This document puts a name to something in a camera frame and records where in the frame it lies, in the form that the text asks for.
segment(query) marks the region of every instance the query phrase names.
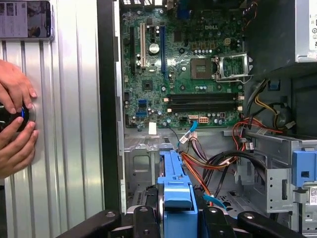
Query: side panel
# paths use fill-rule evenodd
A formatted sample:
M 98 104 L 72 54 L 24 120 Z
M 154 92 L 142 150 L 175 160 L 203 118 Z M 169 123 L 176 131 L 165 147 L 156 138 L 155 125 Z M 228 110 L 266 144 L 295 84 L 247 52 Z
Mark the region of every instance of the side panel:
M 38 98 L 32 166 L 5 180 L 9 238 L 54 238 L 103 208 L 97 3 L 51 0 L 51 43 L 2 42 Z

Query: pci express slot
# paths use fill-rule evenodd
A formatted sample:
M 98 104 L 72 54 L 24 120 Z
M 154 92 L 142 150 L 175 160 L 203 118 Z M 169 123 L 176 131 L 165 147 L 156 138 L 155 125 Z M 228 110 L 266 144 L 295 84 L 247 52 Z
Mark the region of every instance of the pci express slot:
M 134 27 L 130 27 L 130 67 L 131 74 L 135 75 L 135 35 L 134 35 Z
M 165 26 L 160 27 L 160 60 L 161 60 L 161 71 L 164 79 L 167 79 L 166 72 L 166 54 L 165 54 L 165 42 L 166 42 L 166 29 Z
M 235 101 L 237 93 L 202 93 L 202 94 L 170 94 L 169 102 L 176 103 L 197 103 L 197 102 L 217 102 L 217 101 Z
M 223 112 L 234 111 L 237 109 L 235 102 L 221 102 L 221 103 L 205 103 L 205 104 L 172 104 L 168 108 L 174 113 L 181 112 Z
M 145 41 L 145 23 L 140 24 L 140 47 L 141 47 L 141 67 L 146 67 L 146 41 Z

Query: white sticker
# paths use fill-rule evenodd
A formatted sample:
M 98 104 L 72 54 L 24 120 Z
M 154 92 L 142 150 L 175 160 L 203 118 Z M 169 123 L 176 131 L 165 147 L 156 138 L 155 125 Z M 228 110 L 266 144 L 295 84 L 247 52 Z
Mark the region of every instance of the white sticker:
M 261 128 L 260 130 L 258 130 L 257 134 L 258 135 L 265 135 L 267 133 L 268 129 L 265 128 Z
M 317 0 L 309 1 L 309 49 L 317 51 Z
M 317 205 L 317 187 L 311 187 L 310 189 L 309 204 Z
M 157 134 L 157 124 L 155 122 L 149 123 L 149 135 L 156 135 Z

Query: cpu socket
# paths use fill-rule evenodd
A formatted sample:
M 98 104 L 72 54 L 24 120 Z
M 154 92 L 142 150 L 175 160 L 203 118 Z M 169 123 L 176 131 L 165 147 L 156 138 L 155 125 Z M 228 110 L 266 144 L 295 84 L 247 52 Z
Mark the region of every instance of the cpu socket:
M 212 61 L 210 59 L 192 59 L 190 70 L 192 79 L 211 79 Z

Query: blue sata port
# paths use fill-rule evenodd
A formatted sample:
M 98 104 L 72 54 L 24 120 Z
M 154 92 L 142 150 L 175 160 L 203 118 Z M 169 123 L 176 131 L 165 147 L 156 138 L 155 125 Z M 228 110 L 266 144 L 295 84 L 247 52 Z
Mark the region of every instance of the blue sata port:
M 146 104 L 147 100 L 139 100 L 139 104 Z
M 146 117 L 148 114 L 147 114 L 147 112 L 137 112 L 136 115 L 137 115 L 137 118 L 144 118 L 144 117 Z

